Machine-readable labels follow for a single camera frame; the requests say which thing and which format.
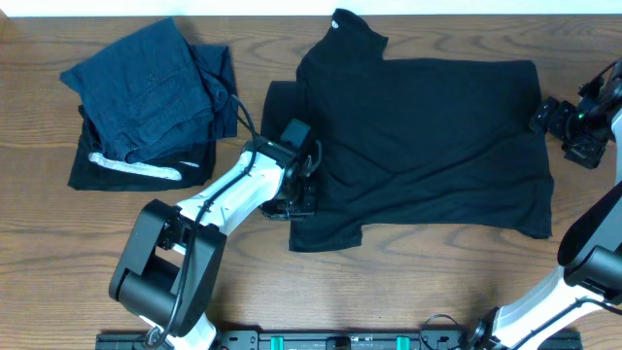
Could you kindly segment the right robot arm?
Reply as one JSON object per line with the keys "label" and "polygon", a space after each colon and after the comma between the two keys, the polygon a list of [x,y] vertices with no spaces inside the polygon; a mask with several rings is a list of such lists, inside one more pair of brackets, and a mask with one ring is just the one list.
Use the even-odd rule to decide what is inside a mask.
{"label": "right robot arm", "polygon": [[[530,121],[562,143],[566,159],[594,169],[607,143],[621,142],[621,62],[615,60],[578,90],[577,104],[552,97]],[[517,301],[481,319],[463,349],[579,349],[568,327],[596,311],[620,314],[621,184],[583,214],[561,241],[557,266]]]}

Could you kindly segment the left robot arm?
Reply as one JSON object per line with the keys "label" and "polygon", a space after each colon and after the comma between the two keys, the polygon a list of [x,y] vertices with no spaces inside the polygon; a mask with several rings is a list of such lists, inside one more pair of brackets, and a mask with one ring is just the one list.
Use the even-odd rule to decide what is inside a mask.
{"label": "left robot arm", "polygon": [[276,141],[255,135],[237,163],[201,193],[168,205],[149,202],[129,235],[110,297],[140,317],[146,333],[104,333],[99,349],[215,349],[219,333],[205,311],[225,244],[255,210],[296,221],[317,212],[310,176],[322,145],[291,120]]}

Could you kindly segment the black polo shirt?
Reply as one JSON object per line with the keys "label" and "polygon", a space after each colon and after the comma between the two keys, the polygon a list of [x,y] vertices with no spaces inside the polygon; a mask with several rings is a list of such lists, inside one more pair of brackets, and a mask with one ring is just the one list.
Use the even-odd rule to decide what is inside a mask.
{"label": "black polo shirt", "polygon": [[372,224],[468,224],[552,233],[554,181],[529,60],[384,57],[388,38],[338,9],[291,82],[273,82],[261,131],[292,119],[322,145],[318,209],[291,224],[289,247],[357,247]]}

